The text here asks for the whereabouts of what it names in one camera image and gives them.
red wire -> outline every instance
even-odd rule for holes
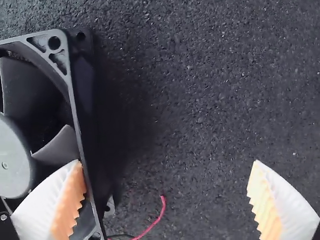
[[[155,226],[157,225],[160,220],[162,219],[162,217],[164,216],[165,214],[165,210],[166,210],[166,198],[165,196],[161,195],[160,196],[161,198],[161,201],[162,201],[162,209],[161,209],[161,212],[160,212],[160,215],[158,216],[158,218],[143,232],[141,233],[139,236],[136,236],[135,238],[133,238],[132,240],[139,240],[141,239],[142,237],[144,237],[148,232],[150,232],[150,230]]]

black fan frame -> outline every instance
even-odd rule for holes
[[[81,162],[87,185],[87,198],[72,239],[84,239],[90,235],[106,238],[103,217],[112,194],[112,186],[106,175],[106,162],[99,156],[98,129],[96,123],[94,88],[96,82],[93,35],[87,28],[52,29],[26,34],[0,41],[0,57],[8,51],[18,54],[38,67],[61,91],[70,103]],[[58,56],[63,51],[66,56]],[[3,239],[19,239],[13,236],[8,211],[0,199],[0,233]]]

black wire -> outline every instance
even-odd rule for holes
[[[107,236],[106,238],[107,239],[112,239],[112,238],[121,238],[121,237],[127,237],[127,238],[130,238],[130,239],[134,239],[135,238],[135,236],[132,236],[130,234],[115,234],[115,235]]]

ground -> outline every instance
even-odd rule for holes
[[[319,11],[316,0],[0,0],[0,39],[97,35],[121,102],[110,114],[127,123],[108,233],[141,233],[164,194],[146,240],[254,240],[246,186],[256,159],[320,211]]]

gray fan hub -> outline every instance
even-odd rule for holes
[[[23,197],[31,187],[30,150],[23,143],[18,128],[0,112],[0,196]]]

